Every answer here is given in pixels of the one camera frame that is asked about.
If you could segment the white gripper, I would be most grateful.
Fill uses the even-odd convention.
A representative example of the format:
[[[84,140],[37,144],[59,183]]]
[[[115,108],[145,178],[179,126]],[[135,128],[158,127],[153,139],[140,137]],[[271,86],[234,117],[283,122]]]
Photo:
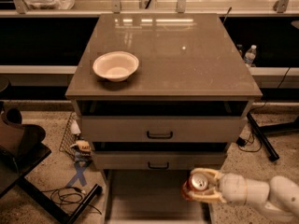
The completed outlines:
[[[242,175],[223,175],[218,170],[209,168],[195,168],[192,175],[201,174],[208,180],[220,180],[219,191],[215,188],[205,191],[188,190],[187,197],[200,203],[245,203],[247,198],[246,179]]]

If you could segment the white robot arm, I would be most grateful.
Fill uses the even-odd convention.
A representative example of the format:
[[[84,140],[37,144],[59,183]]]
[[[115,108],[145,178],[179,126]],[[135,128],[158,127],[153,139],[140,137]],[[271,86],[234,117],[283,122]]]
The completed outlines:
[[[265,182],[195,168],[182,185],[181,193],[186,200],[199,203],[248,205],[275,221],[288,222],[299,217],[299,186],[281,175]]]

